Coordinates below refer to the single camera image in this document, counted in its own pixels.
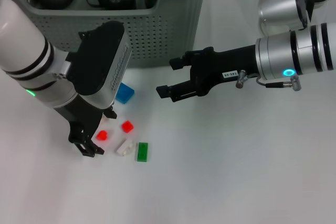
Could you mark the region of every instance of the green block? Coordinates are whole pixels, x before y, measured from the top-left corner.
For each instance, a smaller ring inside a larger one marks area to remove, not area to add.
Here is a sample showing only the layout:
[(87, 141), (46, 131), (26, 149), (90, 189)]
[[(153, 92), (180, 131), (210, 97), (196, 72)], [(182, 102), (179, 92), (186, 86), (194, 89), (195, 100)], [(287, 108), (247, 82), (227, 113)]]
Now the green block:
[(147, 162), (148, 143), (139, 143), (138, 162)]

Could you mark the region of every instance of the perforated basket wall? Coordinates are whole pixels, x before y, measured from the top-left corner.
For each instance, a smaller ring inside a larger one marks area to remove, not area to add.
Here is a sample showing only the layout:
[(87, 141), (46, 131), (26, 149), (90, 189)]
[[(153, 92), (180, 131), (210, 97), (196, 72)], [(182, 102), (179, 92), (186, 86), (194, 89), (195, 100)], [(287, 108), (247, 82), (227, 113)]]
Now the perforated basket wall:
[(13, 1), (53, 45), (64, 51), (77, 51), (79, 32), (118, 20), (131, 39), (129, 66), (155, 67), (192, 50), (203, 0), (158, 0), (152, 9), (115, 11), (42, 10), (31, 6), (31, 0)]

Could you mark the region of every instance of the building block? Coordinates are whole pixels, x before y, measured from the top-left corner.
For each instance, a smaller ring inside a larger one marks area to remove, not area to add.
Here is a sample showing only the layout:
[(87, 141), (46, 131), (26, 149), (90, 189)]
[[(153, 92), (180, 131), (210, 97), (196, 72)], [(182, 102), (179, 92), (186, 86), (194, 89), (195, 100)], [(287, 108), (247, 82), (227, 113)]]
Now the building block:
[(134, 126), (130, 121), (126, 121), (121, 125), (121, 128), (126, 133), (129, 133), (132, 129), (134, 129)]
[(117, 95), (115, 96), (115, 99), (118, 102), (126, 104), (133, 95), (134, 95), (134, 90), (128, 87), (127, 85), (125, 85), (124, 83), (121, 83), (117, 91)]
[(119, 155), (119, 156), (126, 156), (130, 153), (133, 152), (135, 148), (135, 143), (134, 143), (134, 140), (132, 139), (126, 139), (122, 145), (117, 149), (116, 153)]
[(138, 157), (136, 161), (147, 162), (148, 143), (139, 143)]
[(99, 141), (105, 141), (107, 138), (108, 138), (107, 131), (100, 131), (96, 136), (96, 139)]

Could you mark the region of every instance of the robotic arm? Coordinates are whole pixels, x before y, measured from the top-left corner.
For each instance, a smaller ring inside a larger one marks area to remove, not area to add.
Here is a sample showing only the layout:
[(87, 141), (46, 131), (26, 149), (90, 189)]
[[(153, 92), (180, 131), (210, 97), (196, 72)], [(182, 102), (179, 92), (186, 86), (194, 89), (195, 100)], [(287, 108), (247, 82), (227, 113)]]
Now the robotic arm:
[[(161, 98), (173, 102), (193, 96), (207, 95), (212, 87), (223, 82), (244, 82), (257, 77), (266, 88), (293, 87), (301, 89), (299, 75), (333, 70), (336, 66), (336, 23), (311, 26), (304, 30), (289, 31), (258, 39), (255, 45), (226, 52), (214, 52), (212, 47), (186, 52), (182, 58), (170, 60), (173, 70), (191, 66), (190, 80), (160, 86), (156, 90)], [(287, 82), (262, 83), (264, 80), (291, 77)]]
[(0, 68), (70, 124), (69, 141), (84, 156), (104, 150), (91, 138), (113, 102), (131, 55), (124, 26), (107, 22), (81, 34), (77, 52), (54, 47), (11, 0), (0, 0)]

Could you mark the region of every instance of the label sticker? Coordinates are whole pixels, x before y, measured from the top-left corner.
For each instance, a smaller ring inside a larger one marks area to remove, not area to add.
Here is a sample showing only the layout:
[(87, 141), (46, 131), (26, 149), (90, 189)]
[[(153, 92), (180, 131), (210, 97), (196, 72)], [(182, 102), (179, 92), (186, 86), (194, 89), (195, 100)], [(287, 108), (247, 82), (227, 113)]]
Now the label sticker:
[(237, 70), (223, 73), (224, 78), (236, 77), (236, 76), (238, 76)]

